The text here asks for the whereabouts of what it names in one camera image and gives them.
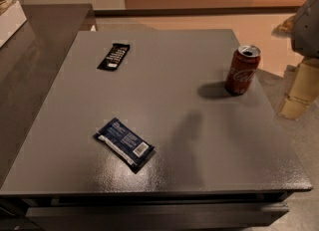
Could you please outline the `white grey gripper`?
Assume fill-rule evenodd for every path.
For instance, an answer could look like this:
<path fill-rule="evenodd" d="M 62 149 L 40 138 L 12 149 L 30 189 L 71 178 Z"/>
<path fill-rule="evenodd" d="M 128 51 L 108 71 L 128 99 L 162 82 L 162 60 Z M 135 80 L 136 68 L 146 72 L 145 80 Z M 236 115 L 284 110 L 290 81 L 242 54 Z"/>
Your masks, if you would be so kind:
<path fill-rule="evenodd" d="M 288 89 L 278 110 L 285 118 L 299 119 L 319 96 L 319 0 L 306 0 L 276 31 L 292 32 L 292 50 L 305 57 L 288 72 Z"/>

